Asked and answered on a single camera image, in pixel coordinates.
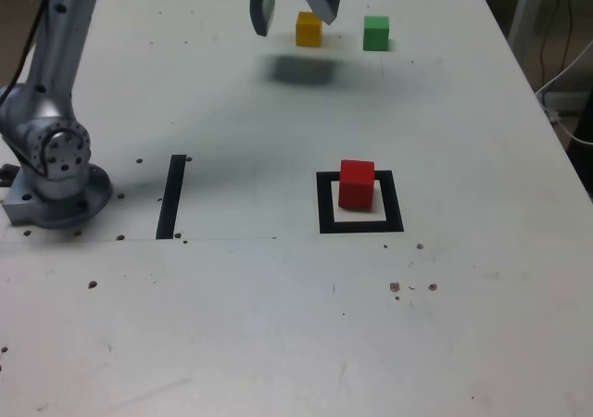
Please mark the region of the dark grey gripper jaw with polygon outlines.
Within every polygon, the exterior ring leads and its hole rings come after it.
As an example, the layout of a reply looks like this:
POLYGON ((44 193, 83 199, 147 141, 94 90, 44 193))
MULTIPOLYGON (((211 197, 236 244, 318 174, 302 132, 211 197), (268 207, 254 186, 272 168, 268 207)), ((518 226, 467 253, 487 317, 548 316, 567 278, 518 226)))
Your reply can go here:
POLYGON ((249 0, 249 14, 257 35, 268 35, 274 7, 275 0, 249 0))

